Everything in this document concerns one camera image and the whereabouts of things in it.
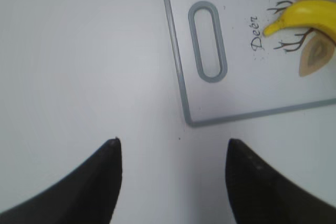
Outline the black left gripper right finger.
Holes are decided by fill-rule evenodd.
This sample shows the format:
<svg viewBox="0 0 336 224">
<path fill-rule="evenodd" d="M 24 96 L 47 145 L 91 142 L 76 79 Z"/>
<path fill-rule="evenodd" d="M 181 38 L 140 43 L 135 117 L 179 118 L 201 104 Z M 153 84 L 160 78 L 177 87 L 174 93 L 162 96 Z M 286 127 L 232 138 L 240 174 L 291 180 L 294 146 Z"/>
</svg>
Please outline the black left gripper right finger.
<svg viewBox="0 0 336 224">
<path fill-rule="evenodd" d="M 225 180 L 237 223 L 335 223 L 335 207 L 288 180 L 239 139 L 228 142 Z"/>
</svg>

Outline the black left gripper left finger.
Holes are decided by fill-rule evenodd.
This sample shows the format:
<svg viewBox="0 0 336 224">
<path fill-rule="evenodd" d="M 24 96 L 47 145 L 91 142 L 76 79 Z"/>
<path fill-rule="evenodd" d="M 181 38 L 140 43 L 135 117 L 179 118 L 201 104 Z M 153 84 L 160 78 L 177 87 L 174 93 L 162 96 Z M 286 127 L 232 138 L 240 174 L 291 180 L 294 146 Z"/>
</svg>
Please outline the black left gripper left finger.
<svg viewBox="0 0 336 224">
<path fill-rule="evenodd" d="M 1 223 L 110 223 L 122 184 L 118 138 L 33 198 L 1 213 Z"/>
</svg>

